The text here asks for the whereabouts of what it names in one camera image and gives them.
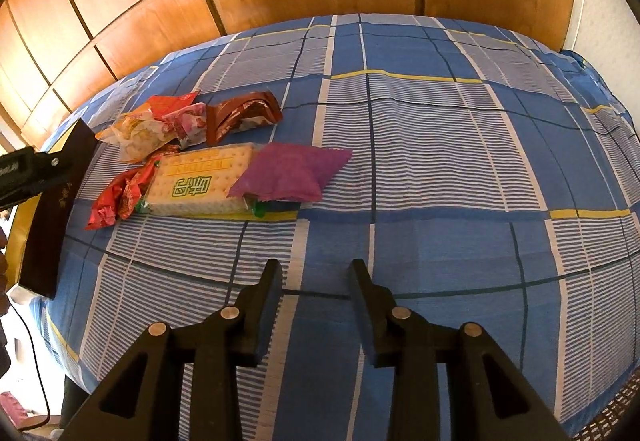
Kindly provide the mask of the left hand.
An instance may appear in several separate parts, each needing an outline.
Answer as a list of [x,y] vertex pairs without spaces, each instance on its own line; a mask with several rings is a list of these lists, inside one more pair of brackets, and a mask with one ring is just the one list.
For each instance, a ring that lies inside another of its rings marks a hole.
[[8,279],[6,278],[8,262],[6,262],[6,256],[3,252],[7,242],[6,234],[0,230],[0,317],[6,315],[10,307],[9,298],[6,295],[6,291],[8,290]]

